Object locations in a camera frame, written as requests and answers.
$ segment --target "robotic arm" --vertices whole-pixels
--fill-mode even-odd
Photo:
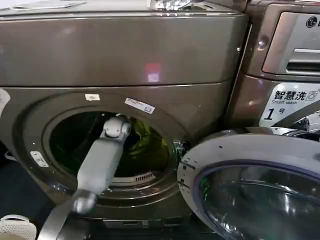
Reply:
[[[63,228],[68,228],[67,224],[65,225],[68,215],[85,214],[95,206],[97,197],[113,180],[130,131],[130,124],[121,115],[104,123],[100,137],[92,144],[78,171],[76,192],[70,200],[51,211],[38,240],[65,239],[61,233]]]

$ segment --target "open washer door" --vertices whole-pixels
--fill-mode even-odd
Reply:
[[[182,158],[180,191],[225,239],[319,239],[319,140],[278,127],[215,133]]]

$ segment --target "front-load washing machine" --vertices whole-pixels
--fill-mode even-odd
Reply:
[[[40,2],[0,15],[0,139],[48,196],[70,198],[104,122],[121,114],[131,134],[86,217],[183,223],[191,210],[176,169],[224,114],[247,16],[209,2],[150,10],[144,0]]]
[[[320,130],[320,15],[312,1],[251,1],[227,127]]]

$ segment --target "plastic basket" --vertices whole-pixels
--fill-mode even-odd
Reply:
[[[0,219],[0,240],[35,240],[37,228],[20,215],[7,215]]]

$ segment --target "white sticker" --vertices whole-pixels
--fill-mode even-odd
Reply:
[[[131,107],[134,107],[136,109],[144,111],[148,114],[152,114],[154,112],[154,110],[156,109],[154,106],[151,106],[151,105],[146,104],[142,101],[137,101],[137,100],[134,100],[134,99],[128,98],[128,97],[125,99],[124,103],[131,106]]]
[[[0,88],[0,117],[9,100],[10,100],[9,93],[3,90],[2,88]]]
[[[48,168],[49,164],[46,162],[44,157],[42,156],[41,152],[38,151],[31,151],[30,152],[33,160],[41,167],[41,168]]]
[[[87,101],[100,101],[99,94],[85,94],[84,96]]]
[[[260,118],[259,126],[271,127],[287,116],[319,100],[320,84],[280,83],[270,95]]]

